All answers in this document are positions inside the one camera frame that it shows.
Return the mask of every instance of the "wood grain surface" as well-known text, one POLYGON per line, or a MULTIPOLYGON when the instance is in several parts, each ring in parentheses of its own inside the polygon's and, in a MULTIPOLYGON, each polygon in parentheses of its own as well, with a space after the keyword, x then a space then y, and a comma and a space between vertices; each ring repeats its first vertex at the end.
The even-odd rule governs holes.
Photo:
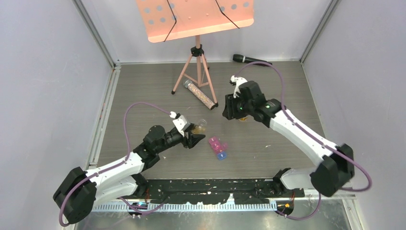
MULTIPOLYGON (((233 92, 230 77, 244 64, 209 63, 210 76, 219 107, 210 111, 188 89, 179 85, 172 95, 173 86, 183 64, 123 65, 115 92, 112 110, 105 132, 98 165, 104 165, 126 154, 123 116, 135 102, 149 102, 168 111, 185 115, 191 122, 207 121, 206 138, 193 149, 175 146, 160 154, 161 160, 143 172, 147 179, 176 178, 269 178, 279 169, 312 167, 311 161, 294 144, 279 133, 257 123, 228 121, 222 117, 225 95, 233 92), (218 136, 228 143, 227 158, 219 161, 208 144, 208 138, 218 136)), ((286 106, 303 123, 323 136, 316 108, 299 62, 275 62, 286 84, 286 106)), ((186 71, 196 77, 196 64, 186 71)), ((281 83, 275 71, 268 67, 250 66, 242 77, 256 81, 267 99, 280 99, 281 83)), ((209 86, 201 90, 211 98, 209 86)), ((136 105, 127 117, 127 131, 131 149, 142 142, 153 125, 162 125, 166 131, 173 128, 168 115, 147 105, 136 105)))

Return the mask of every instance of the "music stand tripod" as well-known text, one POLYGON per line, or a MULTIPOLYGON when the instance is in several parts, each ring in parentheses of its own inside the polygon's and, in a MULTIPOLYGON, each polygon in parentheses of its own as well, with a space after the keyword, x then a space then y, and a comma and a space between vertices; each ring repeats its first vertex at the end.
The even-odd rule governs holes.
POLYGON ((207 64, 207 60, 204 55, 204 51, 202 49, 202 44, 200 44, 200 35, 196 35, 195 38, 196 38, 196 46, 191 48, 191 54, 189 55, 188 60, 186 61, 185 65, 183 66, 182 72, 180 72, 180 76, 179 76, 178 80, 176 81, 175 87, 172 90, 172 94, 175 94, 176 88, 178 87, 183 76, 185 76, 185 77, 189 78, 190 80, 192 80, 193 82, 195 82, 197 84, 197 87, 199 87, 199 88, 202 86, 205 86, 205 85, 209 85, 210 91, 212 92, 212 96, 213 96, 213 102, 214 102, 215 106, 218 107, 218 102, 217 102, 217 99, 216 99, 216 96, 214 93, 212 80, 210 79, 209 65, 207 64), (185 73, 192 57, 196 58, 197 81, 185 73), (203 62, 204 72, 206 73, 206 76, 207 76, 206 83, 203 83, 203 78, 202 78, 202 66, 201 66, 202 62, 203 62))

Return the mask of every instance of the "tube filled with beads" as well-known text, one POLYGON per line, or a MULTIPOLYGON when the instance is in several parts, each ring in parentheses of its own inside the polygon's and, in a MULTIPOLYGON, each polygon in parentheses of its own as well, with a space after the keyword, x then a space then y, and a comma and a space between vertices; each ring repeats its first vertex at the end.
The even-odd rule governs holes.
POLYGON ((210 110, 215 108, 214 102, 210 100, 197 86, 193 84, 191 80, 187 80, 184 83, 185 88, 188 88, 204 105, 207 106, 210 110))

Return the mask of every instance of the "reflective surface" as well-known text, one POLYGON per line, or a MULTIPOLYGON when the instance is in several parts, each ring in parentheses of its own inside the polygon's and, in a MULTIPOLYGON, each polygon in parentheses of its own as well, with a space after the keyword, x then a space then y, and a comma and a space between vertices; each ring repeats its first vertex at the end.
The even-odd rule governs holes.
MULTIPOLYGON (((295 200, 292 216, 309 215, 316 200, 295 200)), ((153 213, 131 218, 128 213, 91 213, 77 230, 350 230, 341 200, 323 200, 310 219, 296 221, 269 211, 153 213)))

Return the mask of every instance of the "orange music stand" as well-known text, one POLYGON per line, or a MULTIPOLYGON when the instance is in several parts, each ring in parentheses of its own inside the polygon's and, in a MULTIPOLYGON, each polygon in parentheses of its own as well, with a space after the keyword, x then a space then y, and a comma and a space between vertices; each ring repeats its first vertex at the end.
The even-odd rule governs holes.
POLYGON ((144 21, 148 40, 152 43, 195 36, 196 46, 172 90, 175 93, 183 76, 198 87, 210 86, 213 100, 218 105, 210 79, 200 35, 250 26, 254 23, 254 0, 135 0, 144 21), (197 80, 185 74, 192 57, 197 61, 197 80), (201 58, 207 75, 203 83, 201 58))

